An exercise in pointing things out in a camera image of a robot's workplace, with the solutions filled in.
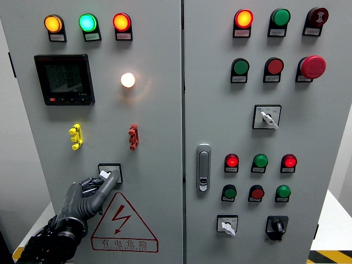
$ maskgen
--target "digital power meter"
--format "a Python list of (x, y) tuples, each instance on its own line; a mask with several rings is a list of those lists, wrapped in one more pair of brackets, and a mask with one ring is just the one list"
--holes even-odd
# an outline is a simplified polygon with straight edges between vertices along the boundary
[(95, 103), (87, 54), (36, 55), (34, 61), (47, 106)]

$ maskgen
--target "electrical hazard triangle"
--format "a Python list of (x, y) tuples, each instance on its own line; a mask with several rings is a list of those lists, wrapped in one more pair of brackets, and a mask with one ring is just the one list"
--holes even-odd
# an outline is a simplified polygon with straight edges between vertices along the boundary
[(121, 192), (109, 203), (91, 243), (94, 250), (159, 251), (158, 239)]

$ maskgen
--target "robotic hand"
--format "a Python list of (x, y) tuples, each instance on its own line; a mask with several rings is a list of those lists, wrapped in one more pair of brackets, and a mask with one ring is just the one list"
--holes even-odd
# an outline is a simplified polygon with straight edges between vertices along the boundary
[(17, 264), (62, 264), (70, 260), (88, 233), (87, 220), (98, 212), (102, 214), (102, 205), (119, 178), (114, 170), (105, 181), (88, 178), (72, 183), (59, 214), (31, 237)]

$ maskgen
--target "lightning bolt symbol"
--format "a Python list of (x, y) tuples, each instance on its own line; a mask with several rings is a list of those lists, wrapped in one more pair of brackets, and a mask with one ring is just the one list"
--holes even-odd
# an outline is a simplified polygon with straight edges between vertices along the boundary
[(125, 208), (125, 206), (124, 206), (124, 205), (120, 205), (120, 208), (117, 210), (115, 216), (114, 216), (114, 217), (112, 218), (112, 220), (111, 220), (111, 221), (116, 221), (116, 220), (120, 220), (120, 219), (125, 219), (125, 221), (122, 223), (122, 225), (120, 226), (120, 228), (119, 228), (119, 229), (116, 229), (115, 234), (118, 234), (118, 233), (120, 232), (121, 227), (122, 227), (124, 224), (126, 224), (126, 222), (128, 221), (128, 219), (130, 219), (130, 217), (131, 217), (131, 215), (129, 215), (129, 216), (123, 216), (123, 217), (119, 217), (119, 218), (117, 217), (117, 216), (122, 212), (123, 208)]

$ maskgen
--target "glowing white light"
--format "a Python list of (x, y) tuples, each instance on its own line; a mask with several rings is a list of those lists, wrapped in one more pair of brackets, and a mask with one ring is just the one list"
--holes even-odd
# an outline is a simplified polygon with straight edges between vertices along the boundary
[(136, 82), (136, 78), (132, 73), (125, 73), (121, 76), (121, 83), (127, 88), (131, 88)]

